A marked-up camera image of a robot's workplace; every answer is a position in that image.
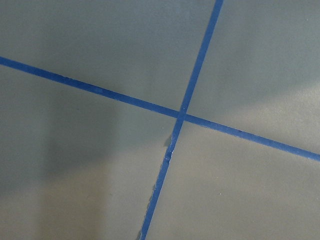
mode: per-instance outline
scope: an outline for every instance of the gray surface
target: gray surface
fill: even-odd
[[[320,163],[185,123],[148,240],[318,240]]]
[[[213,6],[4,0],[0,56],[179,109]]]
[[[320,153],[320,1],[226,0],[188,113]]]
[[[135,239],[175,120],[0,66],[0,238]]]

